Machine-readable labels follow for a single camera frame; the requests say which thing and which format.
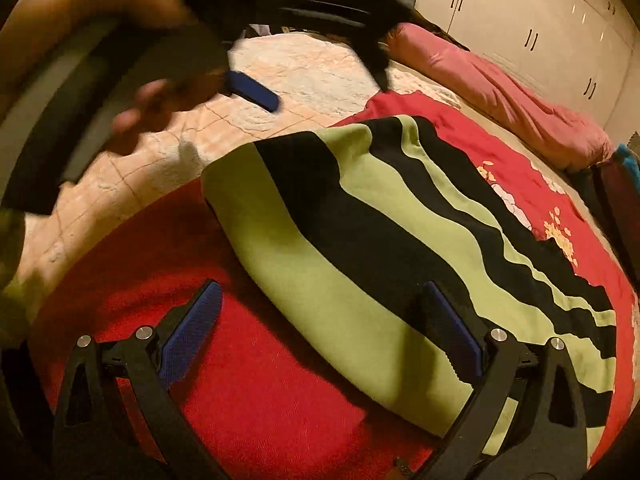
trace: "blue pad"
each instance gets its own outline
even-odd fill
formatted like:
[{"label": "blue pad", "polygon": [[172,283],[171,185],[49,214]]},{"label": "blue pad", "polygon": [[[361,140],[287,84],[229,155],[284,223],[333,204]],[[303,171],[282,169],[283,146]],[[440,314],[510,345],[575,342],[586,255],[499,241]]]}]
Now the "blue pad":
[{"label": "blue pad", "polygon": [[435,283],[424,284],[422,299],[429,339],[447,355],[461,381],[475,384],[483,375],[478,342]]},{"label": "blue pad", "polygon": [[168,390],[182,380],[222,308],[222,289],[211,282],[162,347],[162,365],[158,376]]},{"label": "blue pad", "polygon": [[280,98],[277,94],[243,72],[229,70],[226,73],[226,90],[268,112],[274,113],[280,108]]}]

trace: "floral pattern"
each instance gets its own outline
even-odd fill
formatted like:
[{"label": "floral pattern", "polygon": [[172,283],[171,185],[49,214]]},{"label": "floral pattern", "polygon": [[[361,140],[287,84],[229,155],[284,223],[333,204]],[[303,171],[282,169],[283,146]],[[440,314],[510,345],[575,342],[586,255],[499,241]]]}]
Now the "floral pattern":
[{"label": "floral pattern", "polygon": [[554,193],[558,193],[560,195],[566,195],[566,191],[562,188],[562,186],[560,186],[560,184],[558,184],[555,180],[547,177],[546,175],[544,175],[542,173],[542,171],[540,171],[534,164],[533,162],[531,162],[531,167],[536,170],[544,179],[544,181],[546,182],[546,184],[549,186],[549,189],[551,191],[553,191]]},{"label": "floral pattern", "polygon": [[[522,225],[524,225],[524,227],[526,227],[530,231],[533,231],[531,222],[524,214],[524,211],[516,205],[516,201],[513,195],[507,193],[502,188],[502,186],[500,186],[500,184],[496,182],[497,179],[491,172],[491,167],[493,165],[494,163],[492,161],[485,160],[482,162],[482,166],[478,166],[476,169],[478,170],[478,173],[482,175],[482,178],[484,178],[491,185],[491,188],[502,199],[504,205],[507,206],[507,209],[511,211],[511,213],[513,213],[513,215],[520,221]],[[543,175],[540,170],[533,165],[533,163],[531,163],[531,167],[540,173],[551,191],[558,194],[566,194],[564,192],[564,189],[557,182]],[[551,219],[551,222],[545,221],[545,237],[546,240],[553,238],[558,246],[562,249],[564,256],[572,264],[574,264],[575,267],[577,267],[578,260],[575,258],[574,245],[570,240],[571,231],[567,227],[563,228],[561,226],[560,213],[560,208],[557,206],[553,208],[553,210],[549,211],[549,218]]]},{"label": "floral pattern", "polygon": [[[477,168],[480,175],[482,175],[482,178],[484,178],[489,183],[496,182],[496,178],[494,177],[494,174],[491,171],[487,170],[486,168],[487,166],[490,168],[493,165],[494,164],[490,160],[485,160],[482,162],[482,166],[478,166]],[[524,211],[516,205],[516,201],[513,195],[507,193],[502,188],[502,186],[500,186],[500,184],[491,184],[491,188],[502,199],[502,201],[504,202],[504,205],[507,206],[507,209],[513,213],[513,215],[518,219],[518,221],[522,225],[524,225],[524,227],[526,227],[529,231],[531,231],[531,222],[529,222],[529,219],[524,214]]]}]

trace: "wall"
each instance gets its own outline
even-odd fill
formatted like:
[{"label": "wall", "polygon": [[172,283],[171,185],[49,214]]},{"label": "wall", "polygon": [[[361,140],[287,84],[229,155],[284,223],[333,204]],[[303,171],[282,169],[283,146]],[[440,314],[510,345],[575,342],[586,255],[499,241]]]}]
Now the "wall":
[{"label": "wall", "polygon": [[605,131],[615,145],[628,143],[634,132],[640,132],[640,32],[636,33],[625,83]]}]

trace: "red blanket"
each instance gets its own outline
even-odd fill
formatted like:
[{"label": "red blanket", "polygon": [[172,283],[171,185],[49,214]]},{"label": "red blanket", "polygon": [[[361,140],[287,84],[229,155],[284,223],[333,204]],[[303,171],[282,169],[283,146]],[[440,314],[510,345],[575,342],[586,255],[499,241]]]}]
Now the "red blanket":
[{"label": "red blanket", "polygon": [[[352,121],[397,113],[424,115],[442,138],[490,168],[536,232],[545,232],[549,210],[562,209],[558,216],[572,230],[577,272],[606,286],[618,313],[616,392],[602,452],[630,408],[628,283],[568,197],[551,191],[527,159],[456,110],[418,92],[386,94],[373,98]],[[74,266],[41,309],[30,349],[51,405],[79,335],[93,334],[98,341],[128,337],[185,303],[205,278],[223,287],[222,314],[172,396],[236,480],[381,479],[396,456],[418,467],[436,446],[424,431],[338,375],[263,296],[236,260],[197,182],[116,229]],[[123,390],[143,447],[157,454],[130,390]]]}]

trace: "silver bolt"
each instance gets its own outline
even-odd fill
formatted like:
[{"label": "silver bolt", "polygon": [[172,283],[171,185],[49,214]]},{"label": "silver bolt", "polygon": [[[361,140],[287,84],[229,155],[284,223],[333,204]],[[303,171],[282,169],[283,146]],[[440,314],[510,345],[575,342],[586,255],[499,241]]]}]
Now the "silver bolt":
[{"label": "silver bolt", "polygon": [[551,346],[556,350],[564,350],[564,341],[562,341],[562,339],[560,339],[559,337],[552,337]]},{"label": "silver bolt", "polygon": [[78,338],[78,346],[80,348],[86,348],[87,346],[89,346],[90,342],[91,342],[91,336],[90,335],[83,335],[83,336]]},{"label": "silver bolt", "polygon": [[507,333],[501,328],[494,328],[491,330],[491,337],[500,343],[507,341]]},{"label": "silver bolt", "polygon": [[141,341],[144,341],[145,339],[149,339],[153,335],[153,333],[154,329],[150,326],[141,326],[136,330],[136,337]]}]

